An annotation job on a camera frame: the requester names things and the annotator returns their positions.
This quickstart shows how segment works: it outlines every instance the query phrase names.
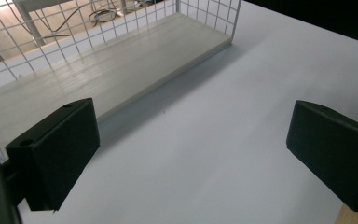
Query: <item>white table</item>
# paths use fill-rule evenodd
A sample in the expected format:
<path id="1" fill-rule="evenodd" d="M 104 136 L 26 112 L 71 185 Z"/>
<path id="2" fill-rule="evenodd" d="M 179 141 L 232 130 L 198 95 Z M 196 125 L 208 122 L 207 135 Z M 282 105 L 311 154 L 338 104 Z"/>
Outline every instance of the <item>white table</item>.
<path id="1" fill-rule="evenodd" d="M 243 3 L 232 46 L 100 124 L 59 212 L 26 223 L 334 223 L 288 149 L 297 99 L 358 121 L 358 41 Z"/>

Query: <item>wooden board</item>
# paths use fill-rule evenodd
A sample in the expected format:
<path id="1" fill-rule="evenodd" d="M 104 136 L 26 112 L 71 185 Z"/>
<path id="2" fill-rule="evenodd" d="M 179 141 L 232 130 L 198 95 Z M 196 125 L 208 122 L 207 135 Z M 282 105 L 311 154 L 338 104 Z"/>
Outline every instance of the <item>wooden board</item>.
<path id="1" fill-rule="evenodd" d="M 107 118 L 230 42 L 176 13 L 7 84 L 0 88 L 0 148 L 78 99 L 92 97 L 98 120 Z"/>
<path id="2" fill-rule="evenodd" d="M 344 204 L 339 211 L 336 224 L 358 224 L 358 213 L 353 212 Z"/>

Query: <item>white wire grid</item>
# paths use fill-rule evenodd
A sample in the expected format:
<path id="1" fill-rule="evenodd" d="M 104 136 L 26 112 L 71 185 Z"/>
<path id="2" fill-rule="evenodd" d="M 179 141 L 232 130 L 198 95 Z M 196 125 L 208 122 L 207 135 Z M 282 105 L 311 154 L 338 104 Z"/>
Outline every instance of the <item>white wire grid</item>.
<path id="1" fill-rule="evenodd" d="M 0 34 L 7 38 L 5 44 L 8 44 L 7 47 L 3 49 L 0 47 L 0 55 L 9 51 L 17 52 L 17 56 L 6 58 L 0 62 L 0 86 L 15 81 L 20 76 L 34 74 L 40 69 L 51 67 L 51 65 L 56 62 L 64 61 L 72 55 L 81 54 L 88 49 L 93 49 L 117 36 L 127 34 L 142 26 L 148 25 L 150 22 L 158 21 L 172 15 L 175 12 L 180 12 L 216 30 L 234 36 L 238 10 L 241 6 L 240 0 L 166 0 L 156 4 L 151 3 L 149 7 L 145 6 L 147 4 L 150 5 L 150 2 L 126 2 L 126 8 L 109 6 L 110 8 L 114 8 L 111 13 L 103 14 L 98 18 L 100 21 L 107 18 L 107 22 L 95 23 L 95 20 L 90 21 L 89 18 L 87 18 L 88 15 L 85 15 L 85 12 L 79 9 L 92 7 L 95 9 L 96 4 L 99 4 L 99 6 L 105 4 L 106 6 L 112 1 L 72 0 L 61 4 L 59 3 L 68 0 L 49 1 L 57 2 L 55 6 L 58 8 L 57 11 L 49 13 L 41 6 L 41 9 L 36 11 L 36 13 L 39 12 L 37 13 L 37 17 L 34 15 L 31 21 L 24 21 L 16 9 L 14 2 L 21 2 L 22 4 L 33 2 L 32 4 L 36 4 L 43 1 L 14 0 L 14 2 L 12 2 L 9 0 L 0 0 Z M 1 13 L 3 8 L 8 8 L 8 13 L 16 15 L 18 22 L 7 25 Z M 75 10 L 78 10 L 76 13 L 78 13 L 77 16 L 79 19 L 71 21 L 69 16 Z M 110 20 L 113 17 L 112 14 L 116 16 L 116 14 L 122 14 L 124 10 L 126 10 L 128 14 L 122 17 L 117 16 L 114 20 Z M 49 33 L 44 33 L 44 38 L 32 38 L 31 35 L 26 34 L 25 28 L 28 26 L 27 23 L 33 22 L 34 24 L 39 24 L 40 27 L 42 26 L 41 22 L 43 22 L 46 26 L 49 26 L 48 21 L 57 17 L 68 20 L 67 23 L 63 23 L 59 31 L 52 32 L 49 30 Z M 20 30 L 28 35 L 28 40 L 19 40 L 15 34 L 16 30 Z M 60 35 L 63 34 L 67 34 L 68 36 L 62 38 Z M 49 41 L 47 45 L 41 46 L 35 43 L 43 41 L 46 37 Z M 34 49 L 26 51 L 30 45 L 34 46 Z"/>

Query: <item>dark background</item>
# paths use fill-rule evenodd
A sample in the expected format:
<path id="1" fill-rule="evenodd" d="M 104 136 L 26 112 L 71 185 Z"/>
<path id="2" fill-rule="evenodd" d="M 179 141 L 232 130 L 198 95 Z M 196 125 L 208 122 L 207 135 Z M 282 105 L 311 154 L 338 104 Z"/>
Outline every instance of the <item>dark background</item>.
<path id="1" fill-rule="evenodd" d="M 358 40 L 358 1 L 245 0 Z"/>

